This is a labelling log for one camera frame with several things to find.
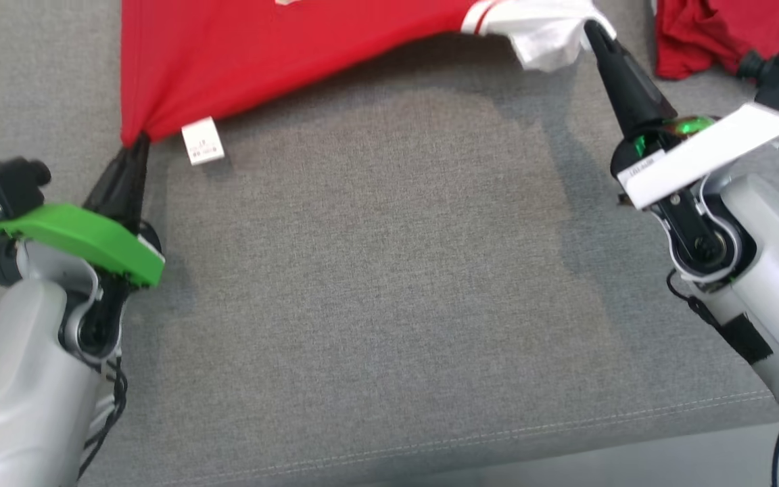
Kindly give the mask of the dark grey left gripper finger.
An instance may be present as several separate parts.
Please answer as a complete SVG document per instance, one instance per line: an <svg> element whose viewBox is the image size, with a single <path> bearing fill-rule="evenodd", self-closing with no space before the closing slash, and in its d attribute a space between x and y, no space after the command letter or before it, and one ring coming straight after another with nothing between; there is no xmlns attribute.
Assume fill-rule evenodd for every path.
<svg viewBox="0 0 779 487"><path fill-rule="evenodd" d="M149 137L139 137L130 147L123 149L120 157L116 220L132 234L138 234L141 225L148 156Z"/></svg>
<svg viewBox="0 0 779 487"><path fill-rule="evenodd" d="M118 188L118 180L120 180L120 157L124 148L127 147L122 147L106 166L105 170L103 170L82 205L84 209L112 220L116 220L116 209L118 206L116 203L116 190Z"/></svg>

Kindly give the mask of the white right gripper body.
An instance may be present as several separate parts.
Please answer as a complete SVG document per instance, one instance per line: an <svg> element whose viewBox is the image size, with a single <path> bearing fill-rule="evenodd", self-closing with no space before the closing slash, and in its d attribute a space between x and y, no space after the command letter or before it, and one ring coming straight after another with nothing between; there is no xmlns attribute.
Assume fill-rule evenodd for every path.
<svg viewBox="0 0 779 487"><path fill-rule="evenodd" d="M778 137L779 111L747 102L677 147L619 170L619 203L644 210Z"/></svg>

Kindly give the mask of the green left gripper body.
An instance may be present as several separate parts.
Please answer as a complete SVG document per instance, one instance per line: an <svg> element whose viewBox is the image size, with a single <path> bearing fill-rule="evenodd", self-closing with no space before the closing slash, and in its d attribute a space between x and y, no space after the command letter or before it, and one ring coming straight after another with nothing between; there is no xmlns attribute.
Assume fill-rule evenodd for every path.
<svg viewBox="0 0 779 487"><path fill-rule="evenodd" d="M165 258L139 235L110 218L71 204L44 204L19 218L0 220L0 233L39 241L81 258L137 287L160 283Z"/></svg>

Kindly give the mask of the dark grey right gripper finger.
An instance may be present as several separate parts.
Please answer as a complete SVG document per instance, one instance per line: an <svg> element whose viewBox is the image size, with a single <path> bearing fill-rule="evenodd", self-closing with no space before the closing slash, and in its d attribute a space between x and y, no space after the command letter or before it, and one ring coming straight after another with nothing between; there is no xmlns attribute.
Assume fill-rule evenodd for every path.
<svg viewBox="0 0 779 487"><path fill-rule="evenodd" d="M600 22L587 20L584 33L619 130L628 139L645 122L649 109L646 89L634 68L636 59Z"/></svg>
<svg viewBox="0 0 779 487"><path fill-rule="evenodd" d="M636 58L596 20L592 22L592 52L621 129L639 129L678 115Z"/></svg>

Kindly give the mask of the red shorts with white hem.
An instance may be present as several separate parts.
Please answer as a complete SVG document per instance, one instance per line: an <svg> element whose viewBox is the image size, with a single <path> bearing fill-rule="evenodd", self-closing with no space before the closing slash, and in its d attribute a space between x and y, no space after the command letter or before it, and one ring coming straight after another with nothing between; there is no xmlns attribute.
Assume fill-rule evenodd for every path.
<svg viewBox="0 0 779 487"><path fill-rule="evenodd" d="M653 0L655 74L683 80L714 66L736 74L749 52L779 53L779 0Z"/></svg>

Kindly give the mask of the red jersey with white stripes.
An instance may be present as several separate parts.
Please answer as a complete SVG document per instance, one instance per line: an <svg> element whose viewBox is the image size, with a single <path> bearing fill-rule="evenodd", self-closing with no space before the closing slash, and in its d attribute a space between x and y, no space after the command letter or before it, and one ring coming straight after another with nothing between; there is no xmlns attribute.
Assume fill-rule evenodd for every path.
<svg viewBox="0 0 779 487"><path fill-rule="evenodd" d="M120 138L133 147L243 113L396 47L501 36L525 69L617 34L593 0L121 0Z"/></svg>

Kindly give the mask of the grey fabric sofa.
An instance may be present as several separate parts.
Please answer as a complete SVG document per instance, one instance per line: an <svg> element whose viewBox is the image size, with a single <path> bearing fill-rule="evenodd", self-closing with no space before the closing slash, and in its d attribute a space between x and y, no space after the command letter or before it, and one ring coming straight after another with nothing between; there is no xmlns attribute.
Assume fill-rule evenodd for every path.
<svg viewBox="0 0 779 487"><path fill-rule="evenodd" d="M80 487L319 487L778 423L618 206L591 53L409 43L152 146L157 289L123 330L126 410Z"/></svg>

